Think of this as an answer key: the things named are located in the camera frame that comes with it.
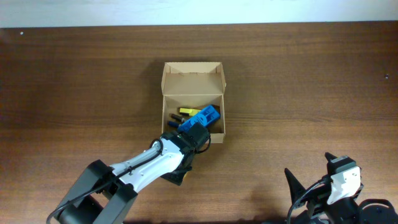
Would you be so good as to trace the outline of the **blue whiteboard marker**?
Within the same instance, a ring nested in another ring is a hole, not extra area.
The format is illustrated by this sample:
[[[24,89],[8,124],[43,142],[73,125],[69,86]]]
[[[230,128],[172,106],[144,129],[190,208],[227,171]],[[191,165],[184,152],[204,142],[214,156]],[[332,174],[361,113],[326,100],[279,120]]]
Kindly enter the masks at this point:
[[[179,123],[174,122],[174,121],[168,121],[167,124],[168,124],[170,127],[173,127],[173,128],[178,128],[178,127],[180,126]]]

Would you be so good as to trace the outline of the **yellow highlighter pen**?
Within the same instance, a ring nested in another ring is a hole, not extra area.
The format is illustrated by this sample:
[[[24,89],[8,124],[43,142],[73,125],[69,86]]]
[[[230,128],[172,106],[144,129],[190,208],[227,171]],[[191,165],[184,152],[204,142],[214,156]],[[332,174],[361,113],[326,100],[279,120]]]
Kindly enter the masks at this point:
[[[198,114],[201,110],[195,109],[195,108],[179,108],[179,114],[184,115],[184,116],[195,116]]]

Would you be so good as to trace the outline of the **black whiteboard marker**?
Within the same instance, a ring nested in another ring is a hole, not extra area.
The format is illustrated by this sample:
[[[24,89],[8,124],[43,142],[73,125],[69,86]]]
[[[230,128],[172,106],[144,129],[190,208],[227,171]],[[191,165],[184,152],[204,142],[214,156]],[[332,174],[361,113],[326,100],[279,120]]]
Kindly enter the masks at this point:
[[[178,122],[181,122],[181,123],[184,123],[184,122],[187,121],[186,118],[184,118],[183,116],[179,116],[179,115],[177,115],[177,114],[171,114],[170,116],[171,116],[171,118],[173,118],[174,120],[176,120],[176,121],[178,121]]]

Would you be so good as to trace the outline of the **brown cardboard box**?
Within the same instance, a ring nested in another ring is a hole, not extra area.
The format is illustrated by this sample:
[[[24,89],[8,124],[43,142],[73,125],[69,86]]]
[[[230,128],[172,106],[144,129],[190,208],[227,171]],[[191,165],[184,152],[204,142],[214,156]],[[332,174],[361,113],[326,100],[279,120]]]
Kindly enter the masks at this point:
[[[226,80],[220,62],[167,62],[164,65],[161,89],[163,94],[162,131],[171,131],[167,124],[171,114],[180,108],[203,109],[213,105],[220,119],[209,125],[211,142],[222,144],[226,136],[224,93]]]

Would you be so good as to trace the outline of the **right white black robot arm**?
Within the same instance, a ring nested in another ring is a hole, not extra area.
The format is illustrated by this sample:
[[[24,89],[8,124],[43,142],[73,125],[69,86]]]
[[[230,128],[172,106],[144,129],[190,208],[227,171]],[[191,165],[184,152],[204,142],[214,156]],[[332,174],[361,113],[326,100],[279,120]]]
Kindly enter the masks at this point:
[[[397,212],[390,201],[371,198],[356,203],[363,184],[355,160],[329,152],[325,158],[327,174],[307,189],[284,169],[292,201],[286,223],[397,224]]]

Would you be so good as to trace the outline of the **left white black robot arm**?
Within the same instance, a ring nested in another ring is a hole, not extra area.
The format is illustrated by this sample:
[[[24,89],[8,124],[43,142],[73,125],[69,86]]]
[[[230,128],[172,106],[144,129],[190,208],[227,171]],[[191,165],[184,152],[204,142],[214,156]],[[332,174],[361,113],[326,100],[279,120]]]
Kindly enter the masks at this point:
[[[94,161],[46,222],[122,223],[143,188],[159,177],[181,185],[194,157],[210,143],[209,130],[197,123],[187,131],[163,133],[148,150],[127,161],[110,166]]]

